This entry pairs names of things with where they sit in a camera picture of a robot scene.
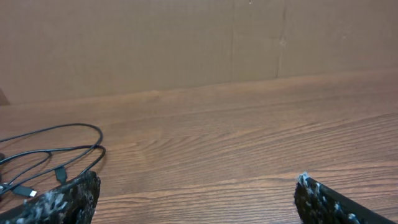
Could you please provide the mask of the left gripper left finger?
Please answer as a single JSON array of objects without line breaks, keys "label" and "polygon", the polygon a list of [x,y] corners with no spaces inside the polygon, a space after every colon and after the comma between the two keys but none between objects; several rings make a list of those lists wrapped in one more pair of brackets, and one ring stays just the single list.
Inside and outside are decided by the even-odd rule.
[{"label": "left gripper left finger", "polygon": [[90,224],[101,180],[87,171],[1,214],[1,224]]}]

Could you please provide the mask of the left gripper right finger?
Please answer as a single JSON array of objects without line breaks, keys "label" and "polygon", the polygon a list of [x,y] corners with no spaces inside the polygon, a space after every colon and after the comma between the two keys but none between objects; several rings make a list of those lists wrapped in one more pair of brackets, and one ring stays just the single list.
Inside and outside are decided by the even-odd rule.
[{"label": "left gripper right finger", "polygon": [[306,172],[297,178],[294,204],[303,224],[394,224],[314,180]]}]

